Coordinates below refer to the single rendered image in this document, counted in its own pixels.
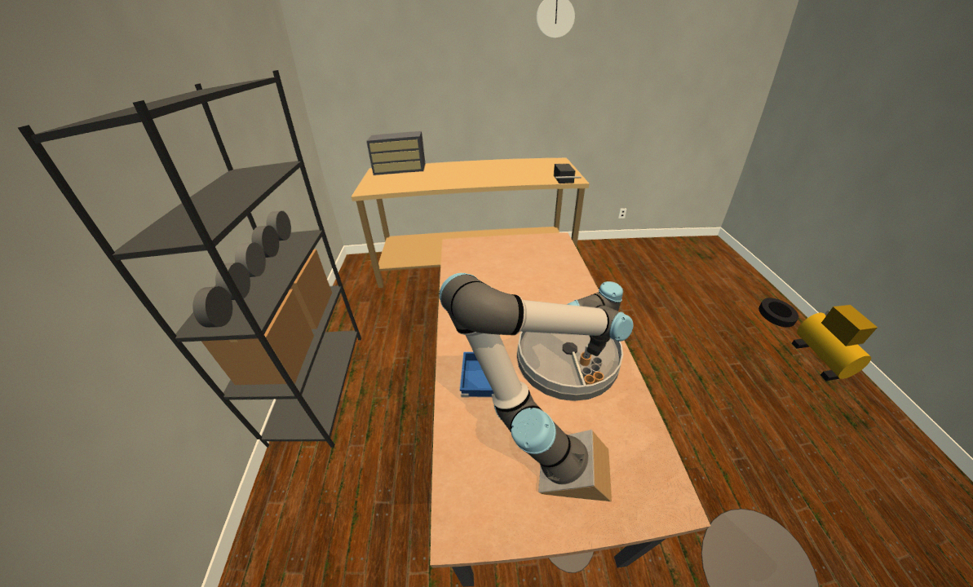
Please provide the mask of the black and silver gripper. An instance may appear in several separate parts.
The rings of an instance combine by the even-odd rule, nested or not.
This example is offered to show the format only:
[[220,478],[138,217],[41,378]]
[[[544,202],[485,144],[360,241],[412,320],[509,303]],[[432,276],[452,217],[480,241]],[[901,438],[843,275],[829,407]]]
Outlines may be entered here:
[[590,337],[590,341],[586,345],[586,353],[584,353],[583,357],[590,358],[591,354],[594,356],[600,355],[600,352],[605,348],[609,339],[610,337]]

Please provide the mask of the grey round turning table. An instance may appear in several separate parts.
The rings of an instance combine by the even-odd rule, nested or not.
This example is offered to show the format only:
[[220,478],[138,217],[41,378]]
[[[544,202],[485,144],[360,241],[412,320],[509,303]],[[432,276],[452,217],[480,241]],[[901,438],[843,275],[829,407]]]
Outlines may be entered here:
[[520,332],[517,365],[527,382],[546,396],[571,401],[593,399],[612,389],[619,376],[623,351],[621,342],[610,338],[596,356],[603,358],[600,372],[604,380],[586,384],[581,373],[586,366],[580,365],[579,360],[589,341],[588,335]]

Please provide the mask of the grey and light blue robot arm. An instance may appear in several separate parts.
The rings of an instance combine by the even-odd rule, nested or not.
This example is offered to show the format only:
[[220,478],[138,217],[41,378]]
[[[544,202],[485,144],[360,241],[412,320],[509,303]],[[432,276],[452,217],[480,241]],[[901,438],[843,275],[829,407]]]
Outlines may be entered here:
[[517,447],[541,464],[543,474],[554,483],[575,482],[586,471],[586,445],[565,434],[535,404],[527,384],[517,378],[500,335],[548,332],[624,341],[631,335],[633,320],[619,312],[622,294],[619,284],[607,281],[598,293],[574,302],[543,303],[491,289],[466,272],[451,275],[439,289],[441,305],[458,333],[467,337],[489,380],[496,414]]

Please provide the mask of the blue open crate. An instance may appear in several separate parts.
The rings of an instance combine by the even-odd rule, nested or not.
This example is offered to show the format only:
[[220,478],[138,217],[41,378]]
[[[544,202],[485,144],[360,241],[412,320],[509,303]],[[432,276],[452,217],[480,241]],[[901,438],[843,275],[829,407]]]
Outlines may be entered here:
[[493,390],[487,380],[481,365],[476,360],[474,352],[463,351],[462,375],[460,382],[461,397],[491,397]]

